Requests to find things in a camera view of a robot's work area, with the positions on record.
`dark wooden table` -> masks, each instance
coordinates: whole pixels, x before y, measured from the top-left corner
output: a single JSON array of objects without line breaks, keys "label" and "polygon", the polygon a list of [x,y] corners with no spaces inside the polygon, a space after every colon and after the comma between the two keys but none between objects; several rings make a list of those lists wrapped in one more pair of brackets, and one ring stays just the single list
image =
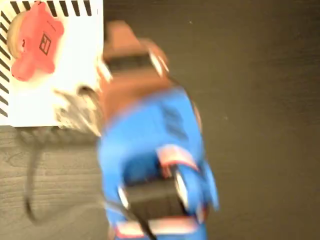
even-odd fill
[{"label": "dark wooden table", "polygon": [[[167,53],[193,95],[219,188],[212,240],[320,239],[320,2],[317,0],[108,0]],[[44,211],[93,199],[93,146],[47,150],[36,177]],[[102,209],[33,226],[22,208],[29,153],[0,128],[0,239],[105,240]]]}]

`black cable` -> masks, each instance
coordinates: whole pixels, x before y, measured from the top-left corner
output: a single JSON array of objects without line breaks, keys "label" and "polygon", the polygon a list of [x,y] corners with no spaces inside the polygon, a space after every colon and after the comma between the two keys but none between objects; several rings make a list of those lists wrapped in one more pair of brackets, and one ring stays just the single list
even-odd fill
[{"label": "black cable", "polygon": [[[29,160],[29,165],[27,167],[27,176],[26,176],[26,184],[25,184],[25,191],[24,191],[24,209],[26,211],[26,214],[28,216],[28,218],[30,219],[30,221],[34,224],[43,224],[45,222],[47,222],[48,220],[51,220],[54,216],[50,216],[47,218],[41,218],[38,219],[35,214],[34,211],[32,209],[32,195],[33,195],[33,188],[34,188],[34,176],[35,176],[35,171],[37,169],[37,162],[40,158],[40,154],[42,152],[43,146],[39,146],[39,145],[35,145],[32,148],[32,152],[31,152],[31,157]],[[122,213],[127,219],[132,220],[132,221],[136,221],[140,224],[142,231],[148,236],[148,238],[150,240],[157,240],[156,236],[152,233],[149,224],[147,221],[145,221],[144,219],[142,219],[141,217],[139,217],[137,214],[134,214],[133,212],[127,210],[123,205],[107,200],[105,197],[103,197],[103,200],[101,201],[101,203],[103,204],[103,208],[112,208],[114,210],[119,211],[120,213]],[[83,208],[96,208],[96,207],[101,207],[99,204],[97,204],[96,202],[89,202],[89,203],[84,203],[81,205],[81,207]]]}]

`toy car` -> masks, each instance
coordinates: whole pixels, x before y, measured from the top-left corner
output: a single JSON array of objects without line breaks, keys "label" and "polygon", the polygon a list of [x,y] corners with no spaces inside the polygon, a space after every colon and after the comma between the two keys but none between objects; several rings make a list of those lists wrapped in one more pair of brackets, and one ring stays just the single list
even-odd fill
[{"label": "toy car", "polygon": [[12,76],[28,81],[40,69],[51,74],[55,71],[54,56],[64,33],[61,21],[46,11],[46,3],[38,1],[28,11],[19,13],[12,21],[7,46],[15,62]]},{"label": "toy car", "polygon": [[[204,216],[218,199],[198,109],[171,80],[159,47],[136,38],[124,22],[107,30],[97,64],[104,195],[147,221],[159,240],[205,240]],[[146,238],[139,221],[112,208],[106,215],[110,239],[155,239]]]}]

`black and white striped border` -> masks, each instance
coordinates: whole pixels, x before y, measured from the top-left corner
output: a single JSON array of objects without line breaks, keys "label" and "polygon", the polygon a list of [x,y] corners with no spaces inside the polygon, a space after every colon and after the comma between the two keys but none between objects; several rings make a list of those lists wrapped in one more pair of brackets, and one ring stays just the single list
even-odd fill
[{"label": "black and white striped border", "polygon": [[[16,14],[22,11],[30,10],[31,6],[37,1],[10,1],[10,4]],[[70,16],[92,16],[92,7],[90,0],[47,0],[45,2],[52,16],[59,17],[59,10],[62,10],[64,17]]]},{"label": "black and white striped border", "polygon": [[[42,1],[48,5],[54,17],[81,17],[93,14],[92,2],[100,0],[47,0]],[[13,58],[7,47],[7,33],[12,19],[23,11],[30,10],[31,6],[38,1],[8,1],[1,5],[0,13],[0,125],[3,117],[8,117],[9,91],[11,66]]]}]

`wood grain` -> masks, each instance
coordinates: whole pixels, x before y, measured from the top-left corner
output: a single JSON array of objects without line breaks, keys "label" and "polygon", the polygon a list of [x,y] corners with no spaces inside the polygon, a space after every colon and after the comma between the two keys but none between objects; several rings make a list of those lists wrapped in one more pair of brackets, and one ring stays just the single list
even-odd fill
[{"label": "wood grain", "polygon": [[[202,114],[221,211],[208,239],[320,239],[320,3],[316,0],[108,0],[168,55]],[[33,226],[22,209],[28,151],[0,128],[0,238],[106,239],[100,209]],[[94,198],[93,146],[47,150],[36,204],[50,211]]]}]

